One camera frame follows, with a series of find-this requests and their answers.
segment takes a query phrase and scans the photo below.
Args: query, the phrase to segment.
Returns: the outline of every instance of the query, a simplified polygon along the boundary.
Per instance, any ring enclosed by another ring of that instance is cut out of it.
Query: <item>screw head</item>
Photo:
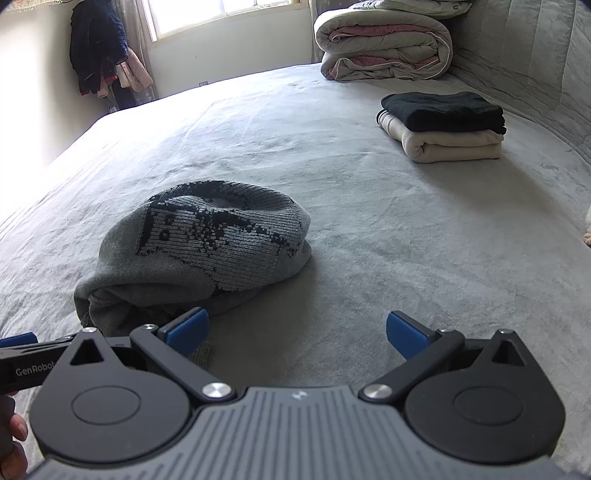
[[[363,389],[363,394],[368,398],[382,400],[392,395],[392,388],[383,383],[373,383]]]
[[[232,393],[232,387],[226,383],[212,382],[205,385],[201,391],[208,398],[224,398]]]

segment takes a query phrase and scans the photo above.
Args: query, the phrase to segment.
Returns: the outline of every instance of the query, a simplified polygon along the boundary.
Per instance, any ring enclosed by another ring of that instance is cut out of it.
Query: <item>gray bedsheet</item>
[[[501,159],[440,164],[412,162],[375,122],[387,93],[464,89],[448,76],[330,82],[310,65],[101,119],[0,222],[0,333],[75,331],[76,281],[105,232],[152,194],[201,179],[260,184],[310,213],[313,254],[213,319],[214,374],[237,387],[359,388],[402,362],[384,335],[391,309],[472,337],[510,326],[566,405],[557,460],[588,471],[590,167],[516,115]],[[18,396],[20,411],[31,396]]]

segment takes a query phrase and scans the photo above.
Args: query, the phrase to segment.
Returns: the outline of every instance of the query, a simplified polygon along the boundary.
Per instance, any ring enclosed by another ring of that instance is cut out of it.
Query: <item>human hand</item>
[[[17,440],[24,442],[29,434],[27,422],[18,413],[15,413],[10,419],[10,432]],[[12,452],[0,463],[2,476],[5,480],[20,480],[27,473],[27,457],[25,450],[19,442],[13,442]]]

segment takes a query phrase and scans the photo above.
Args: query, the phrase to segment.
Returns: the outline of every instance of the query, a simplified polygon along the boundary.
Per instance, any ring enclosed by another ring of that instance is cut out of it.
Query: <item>wall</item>
[[[38,174],[106,113],[69,59],[76,2],[0,14],[0,196]]]
[[[310,9],[276,7],[222,18],[158,40],[148,54],[160,98],[200,82],[310,63]]]

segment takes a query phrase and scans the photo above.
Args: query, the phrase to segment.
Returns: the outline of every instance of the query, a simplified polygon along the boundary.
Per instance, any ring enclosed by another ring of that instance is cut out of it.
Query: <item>black folded sweater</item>
[[[393,93],[382,99],[382,107],[411,132],[507,132],[503,109],[477,93]]]

